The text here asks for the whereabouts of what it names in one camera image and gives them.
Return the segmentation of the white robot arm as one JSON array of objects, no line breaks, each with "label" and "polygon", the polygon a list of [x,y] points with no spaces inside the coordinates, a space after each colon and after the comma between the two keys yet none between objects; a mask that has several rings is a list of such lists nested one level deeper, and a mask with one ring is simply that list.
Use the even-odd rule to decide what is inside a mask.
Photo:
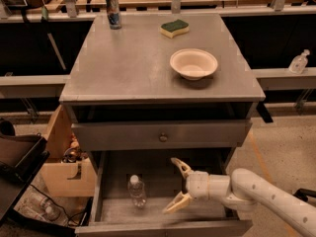
[{"label": "white robot arm", "polygon": [[179,192],[164,208],[166,214],[190,205],[195,199],[220,201],[224,206],[250,211],[259,203],[289,224],[303,237],[316,237],[316,207],[279,189],[254,172],[239,168],[230,176],[194,171],[173,157],[186,182],[186,192]]}]

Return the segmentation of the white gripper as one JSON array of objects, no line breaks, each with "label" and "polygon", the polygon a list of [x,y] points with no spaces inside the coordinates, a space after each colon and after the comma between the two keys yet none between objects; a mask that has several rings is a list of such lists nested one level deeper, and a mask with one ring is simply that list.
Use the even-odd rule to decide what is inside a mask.
[{"label": "white gripper", "polygon": [[208,185],[209,175],[207,172],[192,171],[192,168],[184,161],[172,157],[171,162],[180,170],[186,179],[187,193],[179,192],[174,199],[163,209],[164,214],[171,214],[190,205],[194,199],[209,199]]}]

